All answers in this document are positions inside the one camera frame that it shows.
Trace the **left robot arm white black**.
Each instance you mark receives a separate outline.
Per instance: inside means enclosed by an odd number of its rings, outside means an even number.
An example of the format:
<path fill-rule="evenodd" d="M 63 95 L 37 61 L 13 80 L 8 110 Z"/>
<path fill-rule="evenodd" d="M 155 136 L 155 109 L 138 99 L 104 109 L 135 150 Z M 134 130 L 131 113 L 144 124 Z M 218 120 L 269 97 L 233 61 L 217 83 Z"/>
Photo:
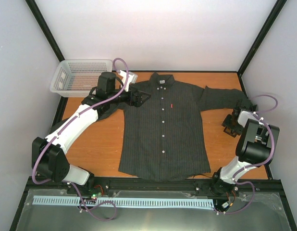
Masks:
<path fill-rule="evenodd" d="M 94 174 L 71 165 L 66 154 L 74 141 L 111 106 L 125 103 L 141 107 L 151 97 L 135 86 L 136 79 L 137 75 L 122 70 L 118 74 L 101 73 L 97 86 L 90 90 L 69 119 L 47 137 L 33 140 L 32 180 L 35 184 L 66 182 L 77 184 L 86 194 L 94 190 Z"/>

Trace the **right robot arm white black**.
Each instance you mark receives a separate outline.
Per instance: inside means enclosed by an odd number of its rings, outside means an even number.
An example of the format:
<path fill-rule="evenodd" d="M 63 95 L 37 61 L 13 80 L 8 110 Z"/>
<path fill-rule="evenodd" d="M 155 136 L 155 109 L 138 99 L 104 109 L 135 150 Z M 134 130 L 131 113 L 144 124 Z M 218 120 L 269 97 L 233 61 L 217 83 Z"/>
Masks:
<path fill-rule="evenodd" d="M 248 171 L 270 164 L 280 133 L 279 127 L 244 107 L 236 107 L 222 126 L 225 133 L 240 138 L 233 160 L 213 174 L 210 190 L 214 195 L 231 192 Z"/>

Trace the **dark grey pinstriped shirt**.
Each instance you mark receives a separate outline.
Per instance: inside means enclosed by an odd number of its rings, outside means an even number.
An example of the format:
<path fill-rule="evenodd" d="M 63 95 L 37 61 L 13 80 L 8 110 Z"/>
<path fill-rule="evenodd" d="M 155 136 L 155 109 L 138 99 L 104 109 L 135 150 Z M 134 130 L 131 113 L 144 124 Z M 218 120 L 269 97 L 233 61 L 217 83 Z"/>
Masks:
<path fill-rule="evenodd" d="M 246 95 L 237 89 L 202 88 L 158 73 L 135 86 L 151 98 L 141 107 L 119 103 L 106 113 L 110 116 L 119 109 L 124 113 L 118 170 L 152 181 L 209 173 L 201 112 L 233 109 L 247 100 Z"/>

